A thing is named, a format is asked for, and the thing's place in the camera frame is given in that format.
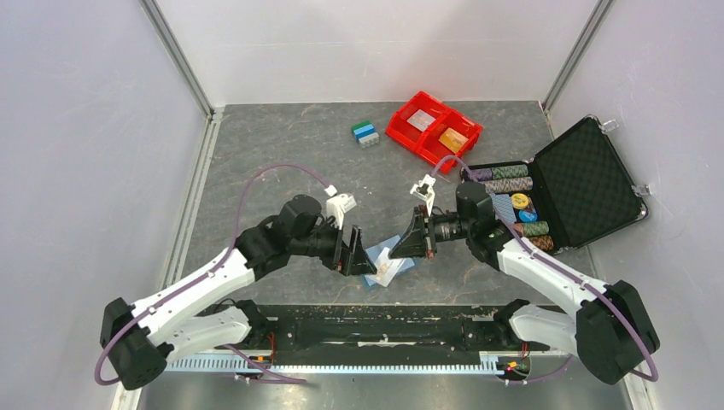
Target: white wall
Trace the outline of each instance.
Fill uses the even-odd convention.
[[[560,134],[585,114],[617,118],[612,140],[648,183],[651,217],[592,245],[609,280],[638,287],[662,341],[664,409],[721,408],[724,5],[615,2],[562,98]]]
[[[158,0],[214,105],[542,100],[595,0]]]
[[[103,308],[160,282],[203,118],[135,0],[2,2],[0,56],[0,408],[108,408]]]

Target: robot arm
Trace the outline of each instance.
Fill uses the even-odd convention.
[[[420,181],[413,194],[423,199],[431,186]],[[429,201],[414,209],[412,222],[402,239],[390,251],[391,258],[428,257],[437,252],[437,244],[464,239],[470,252],[481,262],[521,279],[558,305],[563,313],[516,300],[495,314],[499,333],[510,345],[525,342],[544,343],[578,356],[598,379],[614,384],[644,359],[623,324],[589,289],[603,294],[620,310],[636,330],[649,353],[659,348],[659,340],[636,289],[619,281],[610,285],[574,271],[557,261],[543,263],[534,257],[537,249],[528,239],[519,243],[495,211],[484,186],[464,182],[456,190],[456,212],[430,214]],[[523,247],[533,250],[529,253]],[[563,275],[557,265],[577,280]]]
[[[342,240],[343,217],[356,202],[349,194],[327,200],[325,219],[321,205],[306,195],[295,196],[277,215],[248,228],[236,239],[223,265],[213,271],[228,249],[176,284],[132,304],[122,298],[110,302],[103,315],[101,345],[132,320],[143,316],[110,349],[108,358],[128,390],[158,377],[168,363],[223,344],[263,340],[266,318],[252,303],[237,303],[223,312],[196,315],[234,290],[261,280],[285,267],[292,255],[318,257],[330,270],[344,276],[373,274],[376,269],[352,227],[349,245]],[[175,295],[161,306],[161,299]]]

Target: case latch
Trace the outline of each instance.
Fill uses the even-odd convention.
[[[651,188],[649,188],[649,185],[631,185],[631,189],[636,196],[651,195]]]
[[[605,123],[600,125],[601,131],[603,132],[611,132],[618,128],[618,121],[616,120],[608,120]]]

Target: red divided tray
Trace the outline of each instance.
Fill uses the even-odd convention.
[[[425,131],[420,131],[407,122],[419,109],[435,119]],[[452,128],[468,138],[458,152],[452,152],[440,142],[440,135],[447,128]],[[430,164],[437,165],[446,155],[455,154],[461,158],[475,146],[481,132],[480,124],[469,120],[428,93],[420,91],[392,115],[392,120],[385,133]],[[447,161],[440,167],[440,172],[449,173],[455,165],[457,165],[456,161]]]

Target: blue and green block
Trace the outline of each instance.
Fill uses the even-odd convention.
[[[357,144],[362,148],[380,143],[380,134],[377,133],[375,126],[369,121],[360,122],[356,126],[353,126],[352,135],[357,138]]]

